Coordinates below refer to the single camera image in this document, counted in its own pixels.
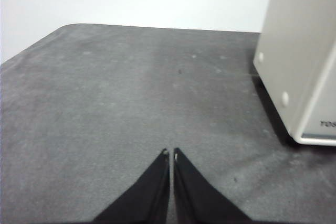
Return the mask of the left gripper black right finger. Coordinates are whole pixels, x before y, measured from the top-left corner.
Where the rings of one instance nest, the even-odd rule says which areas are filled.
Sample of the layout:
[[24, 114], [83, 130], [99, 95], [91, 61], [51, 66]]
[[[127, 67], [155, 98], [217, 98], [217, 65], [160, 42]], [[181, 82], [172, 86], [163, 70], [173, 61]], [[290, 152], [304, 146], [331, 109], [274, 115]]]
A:
[[243, 211], [214, 188], [179, 149], [174, 149], [178, 223], [248, 223]]

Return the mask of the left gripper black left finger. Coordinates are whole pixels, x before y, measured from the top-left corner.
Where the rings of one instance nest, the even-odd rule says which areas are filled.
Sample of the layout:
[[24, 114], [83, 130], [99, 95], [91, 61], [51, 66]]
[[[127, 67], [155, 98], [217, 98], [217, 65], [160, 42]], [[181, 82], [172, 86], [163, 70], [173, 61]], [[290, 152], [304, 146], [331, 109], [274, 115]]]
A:
[[138, 180], [95, 218], [95, 223], [166, 223], [170, 157], [163, 149]]

